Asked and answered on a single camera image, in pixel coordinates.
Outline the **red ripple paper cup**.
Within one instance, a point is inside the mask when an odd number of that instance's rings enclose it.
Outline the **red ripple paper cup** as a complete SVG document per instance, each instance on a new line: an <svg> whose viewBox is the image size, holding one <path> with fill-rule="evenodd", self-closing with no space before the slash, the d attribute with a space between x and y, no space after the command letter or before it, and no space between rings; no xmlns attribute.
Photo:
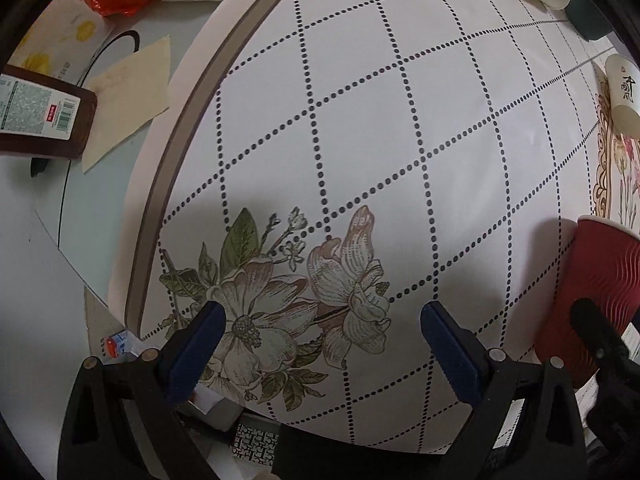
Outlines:
<svg viewBox="0 0 640 480"><path fill-rule="evenodd" d="M555 300L536 333L539 361L560 358L575 389L582 388L597 367L570 327L570 307L593 301L621 335L639 309L639 235L595 216L577 220L574 243Z"/></svg>

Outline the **white paper cup with calligraphy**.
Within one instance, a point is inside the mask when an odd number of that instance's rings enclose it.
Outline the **white paper cup with calligraphy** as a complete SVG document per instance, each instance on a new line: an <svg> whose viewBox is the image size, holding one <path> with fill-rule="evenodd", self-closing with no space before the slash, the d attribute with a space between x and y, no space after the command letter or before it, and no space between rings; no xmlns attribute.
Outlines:
<svg viewBox="0 0 640 480"><path fill-rule="evenodd" d="M639 139L640 73L634 62L620 54L610 55L605 62L610 87L611 113L615 127L624 136Z"/></svg>

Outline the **dark green cup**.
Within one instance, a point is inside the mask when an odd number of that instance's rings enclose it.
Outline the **dark green cup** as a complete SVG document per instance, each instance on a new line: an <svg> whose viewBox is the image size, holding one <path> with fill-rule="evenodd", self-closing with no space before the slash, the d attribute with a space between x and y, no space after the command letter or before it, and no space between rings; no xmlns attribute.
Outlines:
<svg viewBox="0 0 640 480"><path fill-rule="evenodd" d="M564 12L576 32L585 40L596 41L613 31L611 24L591 0L570 0Z"/></svg>

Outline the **small red white box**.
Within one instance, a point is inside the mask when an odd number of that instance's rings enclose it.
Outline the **small red white box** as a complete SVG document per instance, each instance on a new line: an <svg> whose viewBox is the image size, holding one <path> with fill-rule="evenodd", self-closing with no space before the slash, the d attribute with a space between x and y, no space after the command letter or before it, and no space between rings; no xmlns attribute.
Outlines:
<svg viewBox="0 0 640 480"><path fill-rule="evenodd" d="M121 330L100 340L102 356L107 361L117 360L127 353L136 354L139 344L140 340L130 330Z"/></svg>

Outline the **black white patterned box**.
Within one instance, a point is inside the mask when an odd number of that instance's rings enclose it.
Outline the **black white patterned box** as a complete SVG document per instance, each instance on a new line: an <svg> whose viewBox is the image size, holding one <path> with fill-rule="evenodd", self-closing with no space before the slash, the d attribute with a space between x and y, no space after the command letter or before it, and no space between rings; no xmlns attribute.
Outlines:
<svg viewBox="0 0 640 480"><path fill-rule="evenodd" d="M232 455L257 465L272 466L276 458L277 430L239 424L231 447Z"/></svg>

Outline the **brown bottle with label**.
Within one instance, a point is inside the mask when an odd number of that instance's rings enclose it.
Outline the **brown bottle with label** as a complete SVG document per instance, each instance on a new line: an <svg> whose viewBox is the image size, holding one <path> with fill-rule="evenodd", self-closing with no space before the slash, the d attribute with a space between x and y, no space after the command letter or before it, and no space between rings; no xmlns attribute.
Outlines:
<svg viewBox="0 0 640 480"><path fill-rule="evenodd" d="M97 105L90 90L7 65L1 73L0 151L76 159L85 151Z"/></svg>

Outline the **beige paper napkin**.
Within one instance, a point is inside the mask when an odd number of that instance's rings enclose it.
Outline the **beige paper napkin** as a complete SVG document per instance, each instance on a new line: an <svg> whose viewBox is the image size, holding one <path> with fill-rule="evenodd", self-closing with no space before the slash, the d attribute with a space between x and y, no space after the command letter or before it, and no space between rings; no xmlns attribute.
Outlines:
<svg viewBox="0 0 640 480"><path fill-rule="evenodd" d="M82 171L169 107L170 37L166 36L91 78L86 88L98 98Z"/></svg>

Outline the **white floral dotted tablecloth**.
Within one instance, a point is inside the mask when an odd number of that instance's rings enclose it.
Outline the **white floral dotted tablecloth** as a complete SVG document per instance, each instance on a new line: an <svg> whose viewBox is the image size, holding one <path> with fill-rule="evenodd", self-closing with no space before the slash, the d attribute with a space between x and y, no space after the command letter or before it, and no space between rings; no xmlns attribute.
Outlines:
<svg viewBox="0 0 640 480"><path fill-rule="evenodd" d="M206 387L325 437L444 452L469 410L423 305L533 361L576 219L638 229L612 44L537 0L279 0L216 64L220 21L131 182L151 209L126 325L163 344L218 301Z"/></svg>

